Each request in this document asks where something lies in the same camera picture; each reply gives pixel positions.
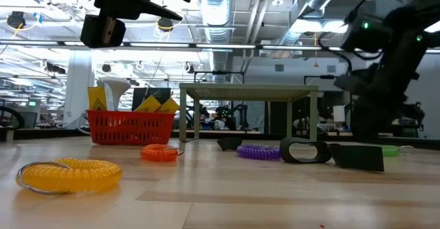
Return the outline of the black metal stand frame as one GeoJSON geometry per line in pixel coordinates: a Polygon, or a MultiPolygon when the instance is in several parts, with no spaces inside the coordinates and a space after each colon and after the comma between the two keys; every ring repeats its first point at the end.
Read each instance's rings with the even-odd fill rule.
{"type": "MultiPolygon", "coordinates": [[[[303,84],[307,84],[308,78],[318,78],[320,80],[334,80],[337,78],[335,75],[325,74],[325,75],[306,75],[303,76],[303,84]]],[[[353,113],[353,95],[350,92],[344,92],[344,95],[347,95],[348,100],[344,103],[344,119],[343,126],[347,131],[351,130],[351,116],[353,113]]]]}

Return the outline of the black aluminium table frame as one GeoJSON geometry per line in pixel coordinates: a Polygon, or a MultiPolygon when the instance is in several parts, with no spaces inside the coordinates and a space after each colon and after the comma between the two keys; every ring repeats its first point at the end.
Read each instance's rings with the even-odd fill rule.
{"type": "MultiPolygon", "coordinates": [[[[14,132],[14,140],[32,140],[45,138],[68,138],[85,136],[77,129],[19,129],[14,132]]],[[[199,139],[220,139],[228,137],[237,137],[243,140],[282,140],[284,135],[265,135],[257,134],[256,132],[241,133],[240,131],[202,131],[199,133],[199,139]]],[[[319,135],[318,141],[325,142],[355,142],[353,136],[347,135],[319,135]]],[[[369,144],[389,144],[395,146],[413,146],[418,149],[431,149],[440,151],[440,140],[427,140],[419,138],[392,138],[379,137],[372,140],[367,140],[369,144]]]]}

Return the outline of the yellow hanging pendant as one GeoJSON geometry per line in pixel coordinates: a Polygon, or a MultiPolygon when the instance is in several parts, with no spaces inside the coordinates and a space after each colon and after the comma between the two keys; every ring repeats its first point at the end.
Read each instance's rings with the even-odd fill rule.
{"type": "MultiPolygon", "coordinates": [[[[313,34],[313,45],[314,45],[314,47],[319,47],[318,46],[318,36],[317,36],[317,32],[315,32],[314,34],[313,34]]],[[[315,51],[315,63],[313,64],[313,66],[314,67],[319,67],[319,64],[318,64],[318,51],[315,51]]]]}

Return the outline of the orange coil wristband keychain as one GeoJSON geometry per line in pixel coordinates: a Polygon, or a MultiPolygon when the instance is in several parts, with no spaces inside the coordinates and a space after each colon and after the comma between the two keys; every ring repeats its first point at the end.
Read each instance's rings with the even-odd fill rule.
{"type": "Polygon", "coordinates": [[[184,151],[167,144],[149,144],[140,151],[143,160],[152,162],[174,162],[184,151]]]}

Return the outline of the ribbed silver ventilation duct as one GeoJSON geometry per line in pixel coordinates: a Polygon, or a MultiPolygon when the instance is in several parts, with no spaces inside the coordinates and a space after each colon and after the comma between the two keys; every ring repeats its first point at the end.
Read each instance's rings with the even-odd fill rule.
{"type": "Polygon", "coordinates": [[[232,19],[232,0],[199,1],[202,21],[207,26],[204,30],[207,42],[212,44],[229,43],[232,30],[227,27],[230,27],[232,19]]]}

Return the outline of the long ceiling light strip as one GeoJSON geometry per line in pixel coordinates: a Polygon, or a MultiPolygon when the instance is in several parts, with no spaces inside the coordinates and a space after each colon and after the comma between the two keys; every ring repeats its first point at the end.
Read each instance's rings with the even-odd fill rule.
{"type": "MultiPolygon", "coordinates": [[[[23,47],[42,47],[42,48],[67,48],[67,49],[88,49],[80,41],[30,41],[0,39],[0,45],[23,46],[23,47]]],[[[239,45],[239,44],[215,44],[215,43],[159,43],[159,42],[123,42],[116,47],[103,47],[104,50],[117,50],[134,48],[137,50],[167,50],[167,49],[190,49],[190,50],[286,50],[286,51],[308,51],[320,52],[321,47],[302,46],[302,45],[239,45]]]]}

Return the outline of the yellow coil wristband keychain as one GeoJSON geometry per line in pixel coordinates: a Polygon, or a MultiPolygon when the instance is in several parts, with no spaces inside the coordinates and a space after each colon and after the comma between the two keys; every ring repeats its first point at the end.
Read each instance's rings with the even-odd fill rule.
{"type": "Polygon", "coordinates": [[[115,186],[122,169],[104,160],[59,158],[26,164],[17,171],[16,183],[42,195],[95,192],[115,186]]]}

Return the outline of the red plastic basket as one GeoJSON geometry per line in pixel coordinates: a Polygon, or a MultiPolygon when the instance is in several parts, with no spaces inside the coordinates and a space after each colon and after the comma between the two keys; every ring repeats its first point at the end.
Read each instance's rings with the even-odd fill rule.
{"type": "Polygon", "coordinates": [[[96,144],[166,144],[175,115],[129,111],[88,111],[91,139],[96,144]]]}

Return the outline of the green coil wristband keychain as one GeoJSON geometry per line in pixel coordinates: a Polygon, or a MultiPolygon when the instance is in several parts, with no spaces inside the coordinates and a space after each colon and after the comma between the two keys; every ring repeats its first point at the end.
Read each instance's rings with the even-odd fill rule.
{"type": "Polygon", "coordinates": [[[384,145],[381,146],[382,155],[384,157],[399,157],[405,155],[411,155],[415,148],[413,146],[394,146],[394,145],[384,145]]]}

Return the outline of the purple coil wristband keychain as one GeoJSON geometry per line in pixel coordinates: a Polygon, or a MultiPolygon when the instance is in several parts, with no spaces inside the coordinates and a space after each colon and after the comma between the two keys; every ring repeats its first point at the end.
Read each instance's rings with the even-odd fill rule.
{"type": "Polygon", "coordinates": [[[281,152],[278,147],[264,145],[242,144],[236,149],[239,157],[253,160],[275,161],[281,159],[281,152]]]}

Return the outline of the small white panel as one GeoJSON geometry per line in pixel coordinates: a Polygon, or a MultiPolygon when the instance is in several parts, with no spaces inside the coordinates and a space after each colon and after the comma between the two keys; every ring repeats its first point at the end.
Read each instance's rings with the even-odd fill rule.
{"type": "Polygon", "coordinates": [[[333,121],[334,122],[346,121],[344,105],[333,106],[333,121]]]}

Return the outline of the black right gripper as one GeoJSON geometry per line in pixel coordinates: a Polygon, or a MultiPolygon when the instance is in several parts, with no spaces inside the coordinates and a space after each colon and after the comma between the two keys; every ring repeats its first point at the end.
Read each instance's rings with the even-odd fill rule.
{"type": "Polygon", "coordinates": [[[357,96],[351,106],[351,128],[358,142],[377,138],[388,119],[420,118],[420,108],[406,103],[402,81],[391,80],[376,65],[338,76],[334,85],[357,96]]]}

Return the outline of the black ceiling dome device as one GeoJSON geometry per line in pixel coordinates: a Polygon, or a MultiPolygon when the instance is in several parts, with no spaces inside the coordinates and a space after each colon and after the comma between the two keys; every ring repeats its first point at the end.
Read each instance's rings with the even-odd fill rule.
{"type": "Polygon", "coordinates": [[[173,22],[171,19],[161,17],[157,21],[157,28],[161,32],[170,32],[173,29],[173,22]]]}
{"type": "Polygon", "coordinates": [[[8,26],[14,29],[22,29],[26,26],[26,21],[24,18],[24,12],[12,11],[7,17],[6,22],[8,26]]]}

